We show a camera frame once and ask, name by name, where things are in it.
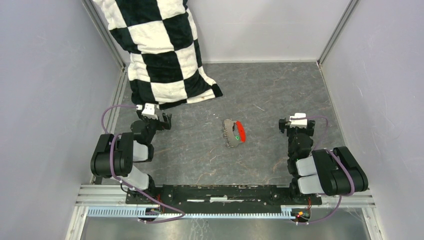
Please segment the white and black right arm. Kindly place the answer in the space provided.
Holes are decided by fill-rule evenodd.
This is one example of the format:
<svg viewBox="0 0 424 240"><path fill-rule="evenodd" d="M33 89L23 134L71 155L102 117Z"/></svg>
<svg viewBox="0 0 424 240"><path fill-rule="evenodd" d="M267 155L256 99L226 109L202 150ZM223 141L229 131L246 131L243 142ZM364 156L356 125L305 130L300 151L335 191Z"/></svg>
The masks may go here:
<svg viewBox="0 0 424 240"><path fill-rule="evenodd" d="M316 148L314 120L291 116L280 119L278 128L288 137L287 169L293 176L288 196L293 203L302 204L309 195L350 196L368 190L368 178L346 146Z"/></svg>

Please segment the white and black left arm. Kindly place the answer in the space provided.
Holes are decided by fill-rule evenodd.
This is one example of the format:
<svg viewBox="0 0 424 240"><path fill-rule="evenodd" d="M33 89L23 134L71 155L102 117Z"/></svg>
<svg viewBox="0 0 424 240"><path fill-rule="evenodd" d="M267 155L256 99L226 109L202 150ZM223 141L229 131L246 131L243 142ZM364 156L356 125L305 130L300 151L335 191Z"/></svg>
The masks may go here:
<svg viewBox="0 0 424 240"><path fill-rule="evenodd" d="M141 172L135 163L151 162L155 148L152 145L157 131L170 130L172 115L162 113L157 119L141 116L130 125L130 132L123 132L113 141L112 133L99 137L90 161L90 170L95 177L114 179L133 191L145 204L153 203L157 190L153 178Z"/></svg>

